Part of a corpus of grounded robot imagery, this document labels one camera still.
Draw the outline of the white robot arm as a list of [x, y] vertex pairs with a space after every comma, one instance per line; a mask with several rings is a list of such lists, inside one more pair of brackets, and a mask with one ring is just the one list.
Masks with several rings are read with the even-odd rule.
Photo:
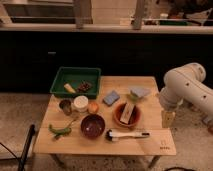
[[199, 63], [189, 63], [171, 69], [164, 75], [165, 86], [158, 94], [162, 106], [163, 128], [171, 126], [175, 112], [183, 100], [192, 103], [206, 114], [204, 124], [213, 125], [213, 89], [203, 84], [205, 78], [205, 68]]

